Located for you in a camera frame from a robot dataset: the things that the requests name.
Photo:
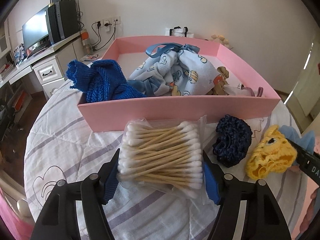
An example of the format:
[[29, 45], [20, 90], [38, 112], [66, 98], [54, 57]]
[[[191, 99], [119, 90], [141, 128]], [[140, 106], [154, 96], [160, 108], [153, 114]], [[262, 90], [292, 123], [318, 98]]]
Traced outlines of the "yellow crochet hat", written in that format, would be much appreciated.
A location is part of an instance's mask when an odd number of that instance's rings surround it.
[[269, 127], [251, 152], [245, 171], [249, 178], [259, 180], [269, 173], [283, 173], [292, 166], [297, 150], [279, 131], [278, 125]]

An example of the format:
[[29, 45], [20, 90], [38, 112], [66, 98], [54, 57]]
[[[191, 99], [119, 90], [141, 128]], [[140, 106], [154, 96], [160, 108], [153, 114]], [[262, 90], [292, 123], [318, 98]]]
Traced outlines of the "cotton swabs plastic pack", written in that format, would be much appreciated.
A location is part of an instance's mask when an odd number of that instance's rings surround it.
[[150, 186], [196, 199], [203, 188], [206, 117], [188, 120], [132, 120], [119, 150], [117, 177], [125, 186]]

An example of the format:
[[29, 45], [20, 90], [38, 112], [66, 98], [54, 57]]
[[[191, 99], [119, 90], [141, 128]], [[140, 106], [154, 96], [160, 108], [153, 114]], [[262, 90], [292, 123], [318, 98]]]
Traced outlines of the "dark navy crochet scrunchie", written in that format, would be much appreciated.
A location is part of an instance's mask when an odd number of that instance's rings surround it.
[[238, 165], [247, 155], [252, 143], [251, 127], [242, 119], [231, 115], [221, 118], [216, 127], [218, 135], [213, 154], [226, 168]]

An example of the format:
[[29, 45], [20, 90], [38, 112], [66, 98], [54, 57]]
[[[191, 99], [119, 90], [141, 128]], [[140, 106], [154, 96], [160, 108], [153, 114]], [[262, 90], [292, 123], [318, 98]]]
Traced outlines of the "clear bag with mauve strap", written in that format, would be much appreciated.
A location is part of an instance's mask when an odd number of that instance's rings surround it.
[[223, 91], [231, 96], [251, 96], [251, 97], [262, 97], [264, 89], [259, 87], [258, 90], [253, 90], [250, 87], [245, 87], [242, 84], [238, 87], [233, 87], [230, 85], [224, 85]]

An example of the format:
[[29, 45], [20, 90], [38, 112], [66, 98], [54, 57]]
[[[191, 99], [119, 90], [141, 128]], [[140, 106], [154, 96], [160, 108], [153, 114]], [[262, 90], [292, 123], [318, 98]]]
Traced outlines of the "royal blue knit cloth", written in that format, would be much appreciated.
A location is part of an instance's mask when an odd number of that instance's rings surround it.
[[73, 81], [71, 88], [83, 92], [87, 103], [145, 97], [129, 85], [114, 60], [97, 60], [90, 66], [73, 60], [68, 64], [66, 75]]

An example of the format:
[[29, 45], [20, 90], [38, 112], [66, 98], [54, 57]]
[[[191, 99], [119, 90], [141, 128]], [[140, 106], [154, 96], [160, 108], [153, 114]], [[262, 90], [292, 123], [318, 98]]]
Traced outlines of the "tan stocking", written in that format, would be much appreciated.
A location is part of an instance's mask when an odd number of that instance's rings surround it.
[[219, 72], [219, 75], [214, 79], [214, 88], [206, 95], [227, 95], [223, 87], [228, 84], [229, 71], [224, 66], [220, 66], [216, 70]]

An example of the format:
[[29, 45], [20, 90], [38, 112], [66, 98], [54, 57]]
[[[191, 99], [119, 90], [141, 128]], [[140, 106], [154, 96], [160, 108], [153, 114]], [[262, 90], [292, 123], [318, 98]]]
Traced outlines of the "blue patterned drawstring pouch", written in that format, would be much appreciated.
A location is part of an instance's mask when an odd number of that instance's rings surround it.
[[146, 96], [206, 95], [219, 72], [199, 51], [190, 44], [154, 44], [127, 82]]

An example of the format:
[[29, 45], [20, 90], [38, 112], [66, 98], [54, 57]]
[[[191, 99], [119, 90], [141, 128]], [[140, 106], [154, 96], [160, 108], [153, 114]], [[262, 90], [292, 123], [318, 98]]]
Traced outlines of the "white striped quilted tablecloth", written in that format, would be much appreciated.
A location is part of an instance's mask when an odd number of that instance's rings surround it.
[[[71, 80], [56, 90], [40, 111], [30, 133], [24, 157], [24, 189], [36, 221], [55, 183], [85, 179], [112, 159], [123, 132], [93, 133], [77, 104], [81, 92]], [[251, 148], [272, 125], [299, 129], [280, 101], [265, 118], [246, 120], [254, 133]], [[307, 178], [302, 172], [271, 173], [265, 179], [289, 230], [299, 230]], [[115, 239], [206, 239], [219, 207], [206, 199], [190, 200], [150, 187], [125, 189], [120, 184], [104, 211]]]

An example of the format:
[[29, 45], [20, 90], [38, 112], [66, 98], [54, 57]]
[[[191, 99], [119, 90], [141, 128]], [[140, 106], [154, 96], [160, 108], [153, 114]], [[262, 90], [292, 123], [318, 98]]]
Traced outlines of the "white desk with drawers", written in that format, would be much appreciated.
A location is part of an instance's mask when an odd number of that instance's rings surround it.
[[50, 98], [67, 80], [67, 64], [72, 60], [80, 60], [83, 56], [80, 33], [75, 33], [14, 67], [7, 77], [1, 79], [1, 86], [6, 83], [12, 85], [24, 76], [34, 73], [44, 94]]

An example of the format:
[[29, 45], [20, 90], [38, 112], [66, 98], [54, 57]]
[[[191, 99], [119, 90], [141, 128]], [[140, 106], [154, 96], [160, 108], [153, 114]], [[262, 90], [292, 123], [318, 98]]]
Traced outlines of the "small patterned pouch on shelf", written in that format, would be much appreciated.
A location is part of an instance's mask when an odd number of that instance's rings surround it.
[[95, 60], [99, 59], [99, 55], [98, 54], [94, 54], [94, 55], [85, 55], [83, 56], [80, 61], [88, 61], [88, 62], [93, 62]]

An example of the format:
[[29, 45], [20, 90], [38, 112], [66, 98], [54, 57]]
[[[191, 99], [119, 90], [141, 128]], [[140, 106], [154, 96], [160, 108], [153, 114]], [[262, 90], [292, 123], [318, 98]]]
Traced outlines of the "pink shallow cardboard box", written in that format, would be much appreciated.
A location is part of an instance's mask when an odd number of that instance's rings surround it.
[[218, 122], [230, 114], [240, 119], [269, 116], [280, 97], [276, 91], [249, 64], [223, 45], [196, 38], [174, 36], [131, 36], [116, 38], [103, 59], [116, 60], [125, 76], [129, 76], [146, 58], [146, 49], [158, 43], [191, 44], [200, 48], [200, 54], [211, 63], [225, 66], [232, 86], [242, 83], [254, 90], [263, 88], [256, 96], [158, 96], [150, 98], [112, 100], [87, 103], [82, 95], [78, 109], [93, 132], [122, 131], [131, 120], [184, 119], [196, 121], [206, 116], [209, 122]]

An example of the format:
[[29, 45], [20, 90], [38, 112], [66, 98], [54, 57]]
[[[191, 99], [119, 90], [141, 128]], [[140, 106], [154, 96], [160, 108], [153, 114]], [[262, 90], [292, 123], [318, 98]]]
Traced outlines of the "cream plush sheep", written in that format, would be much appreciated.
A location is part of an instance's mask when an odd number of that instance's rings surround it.
[[229, 48], [229, 41], [223, 35], [212, 35], [210, 41], [219, 43], [227, 48]]

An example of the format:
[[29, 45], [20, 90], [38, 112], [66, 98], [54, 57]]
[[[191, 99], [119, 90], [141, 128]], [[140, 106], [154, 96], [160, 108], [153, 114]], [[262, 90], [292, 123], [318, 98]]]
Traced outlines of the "white glass door cabinet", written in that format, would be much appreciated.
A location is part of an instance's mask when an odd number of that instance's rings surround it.
[[0, 28], [0, 58], [3, 58], [11, 51], [8, 20], [1, 24]]

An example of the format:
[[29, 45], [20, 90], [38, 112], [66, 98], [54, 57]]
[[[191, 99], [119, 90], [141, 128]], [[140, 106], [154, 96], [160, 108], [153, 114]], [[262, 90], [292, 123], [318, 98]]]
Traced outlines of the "black computer monitor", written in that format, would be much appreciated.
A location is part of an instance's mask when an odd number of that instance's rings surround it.
[[23, 46], [27, 56], [50, 45], [47, 27], [48, 6], [41, 9], [22, 26]]

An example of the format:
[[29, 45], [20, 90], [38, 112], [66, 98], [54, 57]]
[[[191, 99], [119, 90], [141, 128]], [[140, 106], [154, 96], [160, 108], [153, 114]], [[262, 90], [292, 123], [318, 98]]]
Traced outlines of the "white tote bag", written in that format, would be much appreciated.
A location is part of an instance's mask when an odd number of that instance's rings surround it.
[[189, 32], [187, 27], [173, 27], [165, 29], [165, 36], [177, 36], [177, 37], [188, 37], [194, 38], [194, 34]]

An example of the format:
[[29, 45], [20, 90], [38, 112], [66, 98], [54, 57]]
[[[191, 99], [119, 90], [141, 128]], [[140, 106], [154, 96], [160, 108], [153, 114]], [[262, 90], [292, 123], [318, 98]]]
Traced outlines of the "black computer tower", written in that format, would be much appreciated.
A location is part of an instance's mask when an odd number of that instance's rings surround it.
[[51, 3], [46, 9], [48, 35], [51, 44], [64, 40], [79, 31], [75, 0]]

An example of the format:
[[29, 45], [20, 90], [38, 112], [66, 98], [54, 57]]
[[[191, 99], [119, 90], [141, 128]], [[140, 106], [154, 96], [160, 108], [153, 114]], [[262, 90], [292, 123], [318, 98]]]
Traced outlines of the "wall power outlet strip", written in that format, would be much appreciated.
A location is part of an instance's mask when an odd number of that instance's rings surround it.
[[109, 18], [104, 18], [102, 20], [97, 20], [100, 22], [103, 28], [109, 28], [110, 26], [115, 26], [121, 24], [121, 17], [120, 16], [112, 16]]

